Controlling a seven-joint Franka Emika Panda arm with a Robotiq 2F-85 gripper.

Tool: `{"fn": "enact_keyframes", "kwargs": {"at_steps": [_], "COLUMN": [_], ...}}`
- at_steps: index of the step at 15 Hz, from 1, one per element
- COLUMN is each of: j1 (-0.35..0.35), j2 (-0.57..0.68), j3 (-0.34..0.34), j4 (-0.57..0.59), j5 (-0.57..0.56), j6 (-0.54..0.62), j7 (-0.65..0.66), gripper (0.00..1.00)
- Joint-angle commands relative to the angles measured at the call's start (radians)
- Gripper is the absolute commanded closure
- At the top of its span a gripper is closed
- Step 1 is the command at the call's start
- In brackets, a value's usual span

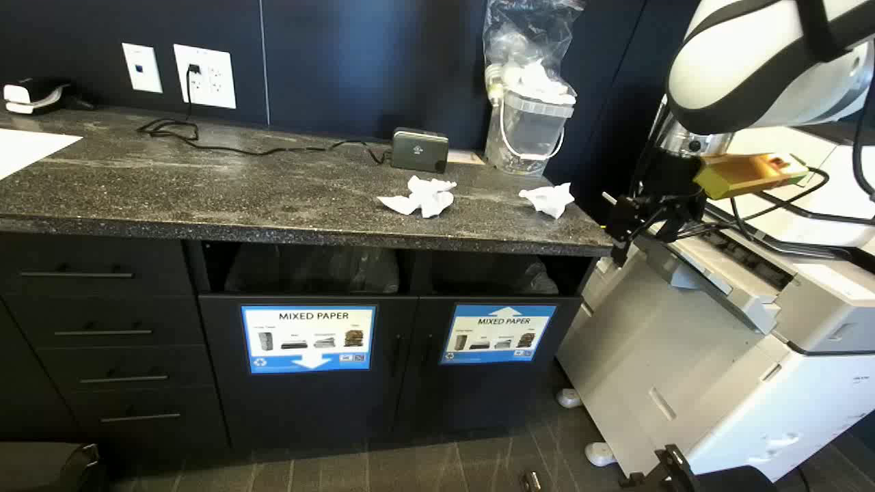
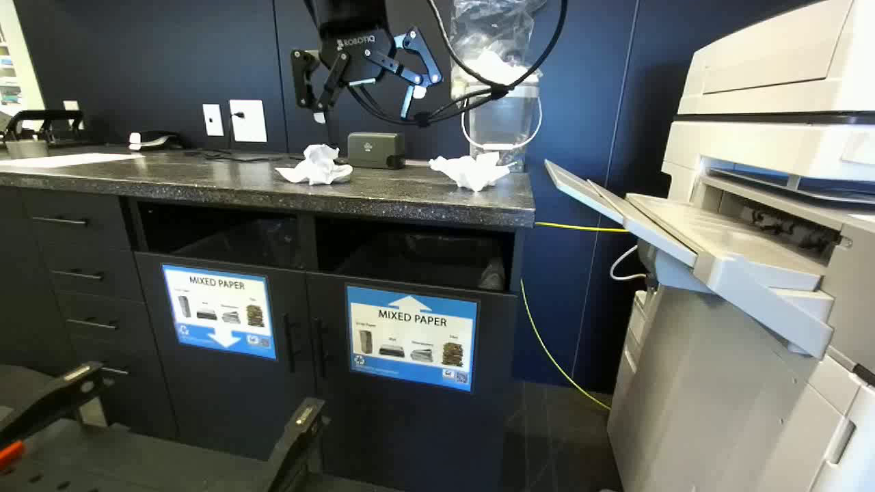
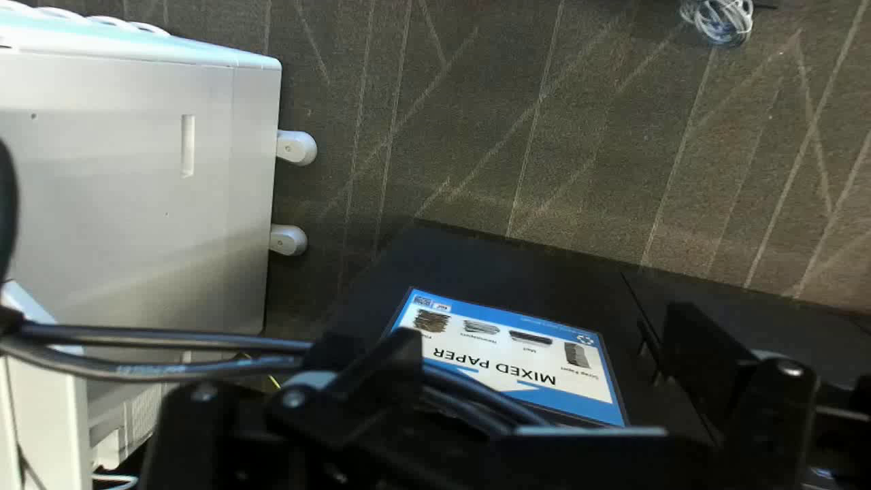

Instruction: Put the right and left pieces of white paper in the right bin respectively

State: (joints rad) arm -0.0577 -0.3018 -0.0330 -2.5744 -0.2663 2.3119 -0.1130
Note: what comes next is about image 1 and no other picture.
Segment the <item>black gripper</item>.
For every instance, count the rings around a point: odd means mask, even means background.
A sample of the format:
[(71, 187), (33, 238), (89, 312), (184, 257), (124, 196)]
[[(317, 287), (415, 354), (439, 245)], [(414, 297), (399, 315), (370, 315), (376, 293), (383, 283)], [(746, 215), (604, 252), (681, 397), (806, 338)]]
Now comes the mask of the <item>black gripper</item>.
[(707, 211), (707, 196), (697, 186), (647, 187), (633, 193), (611, 193), (604, 228), (619, 244), (633, 244), (638, 234), (653, 234), (656, 239), (675, 239), (686, 224), (697, 224)]

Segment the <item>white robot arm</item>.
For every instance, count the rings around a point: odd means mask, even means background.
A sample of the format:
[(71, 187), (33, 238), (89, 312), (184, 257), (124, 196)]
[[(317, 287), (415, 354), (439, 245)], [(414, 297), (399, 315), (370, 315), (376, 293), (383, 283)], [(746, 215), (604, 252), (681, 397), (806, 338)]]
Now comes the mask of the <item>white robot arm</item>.
[(872, 95), (875, 0), (700, 0), (636, 172), (697, 163), (673, 137), (817, 126)]

